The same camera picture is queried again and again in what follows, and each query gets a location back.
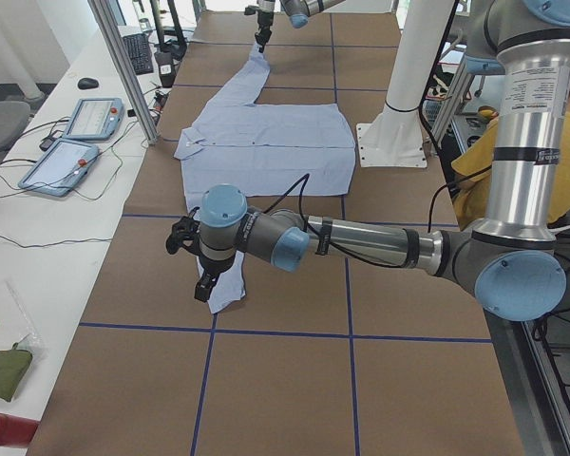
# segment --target light blue shirt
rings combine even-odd
[[[181,160],[188,210],[214,185],[230,183],[247,197],[276,196],[306,173],[311,176],[305,195],[348,193],[355,142],[337,104],[255,104],[269,73],[255,45],[244,67],[182,130],[175,157]],[[244,296],[242,257],[238,253],[220,277],[211,312]]]

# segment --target yellow shirt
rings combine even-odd
[[[452,168],[458,174],[469,176],[492,163],[498,124],[491,125],[484,135],[475,142],[461,157],[452,162]],[[558,164],[548,222],[552,223],[570,210],[570,112],[566,114],[561,134],[560,164]],[[490,191],[491,171],[471,178],[475,185],[461,192],[454,199],[454,211],[461,229],[475,219],[485,216],[487,198]]]

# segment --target white desk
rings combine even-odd
[[[135,28],[122,30],[123,34],[136,31]],[[100,86],[79,90],[76,85],[82,77],[95,78]],[[139,81],[143,91],[152,88],[152,83],[160,83],[156,72],[140,76]],[[146,99],[151,100],[152,96],[149,93]],[[120,97],[125,109],[131,108],[99,31],[28,128],[70,115],[80,98],[89,97]],[[98,144],[100,149],[119,138],[132,120],[135,119],[124,115],[112,138]],[[50,126],[42,128],[19,140],[9,152],[8,159],[38,159],[42,155],[38,144],[49,129]],[[56,199],[34,192],[0,199],[0,234],[24,244],[112,238],[124,201],[142,164],[144,145],[142,129],[136,124],[116,146],[116,153],[123,159],[123,167],[104,196],[96,201],[85,200],[74,193]],[[96,197],[118,164],[113,155],[105,153],[77,189],[84,195]],[[19,162],[6,163],[0,167],[0,174],[16,186],[28,169],[20,166]],[[10,193],[16,192],[0,180],[0,195]],[[9,404],[0,399],[0,412],[41,418],[108,246],[108,242],[87,242],[21,249],[0,239],[0,281],[8,280],[14,286],[47,348],[44,358],[32,362],[12,402]],[[25,454],[24,450],[0,447],[0,456],[22,454]]]

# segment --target brown paper surface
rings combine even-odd
[[[173,153],[256,27],[203,14],[28,456],[523,454],[481,309],[451,283],[337,256],[308,254],[295,274],[249,257],[242,301],[213,317],[193,300],[194,259],[164,250],[185,207]],[[337,101],[352,129],[370,123],[399,37],[390,14],[321,14],[298,31],[278,15],[257,102]],[[304,210],[423,230],[443,183],[435,158],[357,166],[347,196]],[[434,221],[455,223],[447,195]]]

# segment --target red object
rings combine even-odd
[[[0,447],[27,448],[38,424],[35,420],[0,413]]]

